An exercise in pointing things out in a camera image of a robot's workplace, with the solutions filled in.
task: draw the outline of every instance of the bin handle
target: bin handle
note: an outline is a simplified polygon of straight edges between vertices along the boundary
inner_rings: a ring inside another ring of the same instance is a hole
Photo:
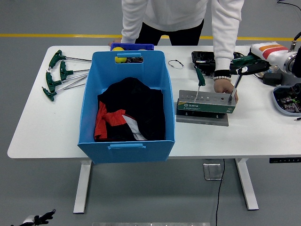
[[[108,149],[110,150],[110,149],[132,148],[132,147],[146,148],[146,146],[143,144],[118,144],[118,145],[109,145]]]
[[[141,53],[118,53],[117,57],[141,57]]]

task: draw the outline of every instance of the blue box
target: blue box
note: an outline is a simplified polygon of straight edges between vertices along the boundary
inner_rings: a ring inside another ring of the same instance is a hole
[[[153,44],[133,44],[133,43],[118,43],[118,42],[113,42],[111,44],[111,51],[115,47],[122,47],[124,50],[154,50],[154,45]]]
[[[143,57],[143,63],[115,63],[115,57]],[[163,93],[166,139],[156,141],[95,142],[97,95],[111,84],[134,77]],[[161,51],[95,52],[87,78],[80,117],[78,146],[94,164],[166,161],[174,145],[174,101],[165,56]]]

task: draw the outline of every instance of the white table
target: white table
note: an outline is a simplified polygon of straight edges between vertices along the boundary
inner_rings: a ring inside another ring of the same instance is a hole
[[[81,161],[79,185],[74,213],[84,213],[91,169],[91,161],[77,146],[79,119],[84,88],[59,92],[51,102],[41,86],[47,87],[45,73],[57,50],[67,57],[91,59],[97,51],[109,51],[109,46],[53,46],[42,62],[24,111],[8,149],[13,159],[76,159]],[[212,51],[211,46],[157,46],[165,53],[166,62],[179,60],[181,70],[167,65],[174,101],[179,90],[197,90],[198,79],[191,60],[192,51]],[[248,46],[237,46],[236,51],[247,54]],[[89,69],[90,63],[66,61],[67,70]],[[59,63],[51,69],[53,79],[60,80]],[[232,83],[237,76],[232,76]],[[229,126],[213,126],[176,122],[175,145],[169,159],[234,158],[249,210],[258,205],[246,166],[248,158],[301,157],[298,148],[300,123],[284,116],[274,106],[272,87],[264,85],[253,75],[244,76],[238,86],[239,102],[233,114],[228,114]],[[212,79],[206,79],[201,91],[213,92]]]

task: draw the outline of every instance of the bracelet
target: bracelet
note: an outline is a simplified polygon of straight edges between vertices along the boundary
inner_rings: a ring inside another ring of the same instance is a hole
[[[229,78],[227,76],[216,76],[216,77],[213,78],[213,81],[215,81],[217,79],[227,79],[227,80],[231,81],[231,78]]]
[[[170,62],[172,62],[172,61],[178,62],[182,67],[180,68],[180,67],[175,67],[174,65],[171,65]],[[168,62],[168,65],[171,66],[172,68],[175,68],[175,69],[183,69],[183,67],[184,67],[184,65],[178,60],[170,60]]]

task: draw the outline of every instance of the green handle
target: green handle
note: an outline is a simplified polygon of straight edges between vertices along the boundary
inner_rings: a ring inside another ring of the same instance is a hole
[[[261,61],[261,59],[253,55],[242,56],[240,58],[236,58],[232,60],[234,66],[244,66],[244,65],[254,64],[257,61]]]
[[[66,63],[64,61],[61,62],[60,64],[60,75],[61,75],[61,80],[66,80],[68,75],[73,74],[73,71],[67,71],[66,70]]]
[[[58,50],[52,57],[49,67],[53,68],[59,60],[65,60],[66,57],[62,55],[62,51]]]
[[[198,86],[205,86],[204,76],[199,68],[196,67],[197,75],[198,75]]]
[[[45,89],[44,87],[42,87],[43,89],[43,92],[45,93],[45,95],[51,100],[51,101],[54,101],[55,98],[54,96],[56,95],[56,92],[54,93],[49,93],[49,91],[47,89]]]
[[[46,82],[51,93],[55,91],[56,86],[62,84],[62,81],[53,81],[50,72],[46,72]]]

